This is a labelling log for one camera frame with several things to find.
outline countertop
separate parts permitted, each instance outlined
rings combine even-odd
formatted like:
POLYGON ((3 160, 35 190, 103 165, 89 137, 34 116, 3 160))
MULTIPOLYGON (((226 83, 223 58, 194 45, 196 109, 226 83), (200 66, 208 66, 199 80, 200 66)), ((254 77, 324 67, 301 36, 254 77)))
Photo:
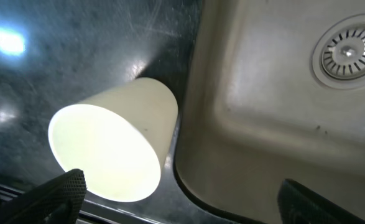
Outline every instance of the countertop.
MULTIPOLYGON (((152 77, 181 108, 201 7, 199 0, 0 1, 0 183, 29 190, 62 174, 49 121, 88 96, 152 77)), ((121 223, 229 223, 178 186, 178 127, 153 195, 118 203, 88 193, 83 213, 121 223)))

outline sink drain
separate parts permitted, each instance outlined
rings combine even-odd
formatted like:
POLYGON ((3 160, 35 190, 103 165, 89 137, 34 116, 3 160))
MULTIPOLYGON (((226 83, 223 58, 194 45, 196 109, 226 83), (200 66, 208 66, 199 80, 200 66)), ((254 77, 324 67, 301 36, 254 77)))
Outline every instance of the sink drain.
POLYGON ((331 77, 352 80, 365 75, 365 26, 349 27, 337 33, 321 55, 323 69, 331 77))
POLYGON ((365 86, 365 14, 349 17, 323 35, 313 51, 312 69, 333 88, 365 86))

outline stainless steel sink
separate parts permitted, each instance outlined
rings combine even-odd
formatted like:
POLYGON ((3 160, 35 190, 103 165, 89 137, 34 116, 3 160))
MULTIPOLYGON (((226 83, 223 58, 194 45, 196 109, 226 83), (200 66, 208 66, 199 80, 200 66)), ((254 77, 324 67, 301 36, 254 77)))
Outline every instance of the stainless steel sink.
POLYGON ((361 48, 352 38, 365 43, 365 1, 203 10, 175 156, 184 186, 218 209, 281 223, 277 192, 291 178, 365 220, 365 49, 341 58, 361 48))

